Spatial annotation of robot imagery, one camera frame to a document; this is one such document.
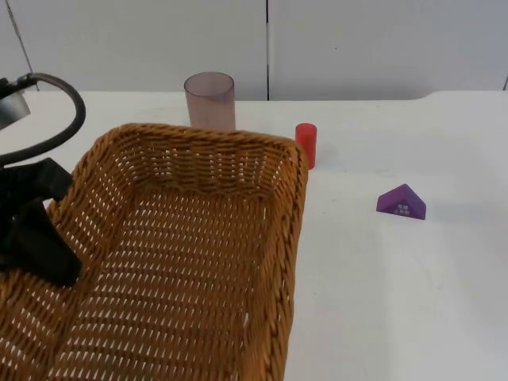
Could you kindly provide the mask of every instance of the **purple block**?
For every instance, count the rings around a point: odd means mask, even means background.
[[[381,213],[425,220],[427,205],[413,192],[409,185],[403,184],[385,194],[381,194],[378,198],[376,210]]]

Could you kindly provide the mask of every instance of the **red cylinder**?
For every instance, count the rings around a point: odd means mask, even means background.
[[[305,151],[309,161],[309,169],[314,168],[316,164],[316,140],[318,139],[318,129],[310,123],[301,123],[296,126],[296,142]]]

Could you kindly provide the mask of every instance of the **clear plastic cup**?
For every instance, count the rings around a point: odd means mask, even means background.
[[[192,75],[185,84],[190,125],[234,131],[235,82],[227,74],[208,71]]]

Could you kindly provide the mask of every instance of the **white table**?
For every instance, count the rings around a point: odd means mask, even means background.
[[[34,115],[0,132],[0,152],[71,120],[64,95],[26,96]],[[183,94],[83,97],[86,124],[51,153],[68,170],[114,126],[188,122]],[[293,137],[303,121],[317,125],[318,154],[287,379],[506,381],[508,94],[237,103],[242,129]],[[375,212],[377,197],[402,183],[427,203],[426,221]]]

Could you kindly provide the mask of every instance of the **wicker basket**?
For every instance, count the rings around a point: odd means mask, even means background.
[[[0,278],[0,380],[281,380],[307,164],[292,140],[125,125],[51,218],[72,288]]]

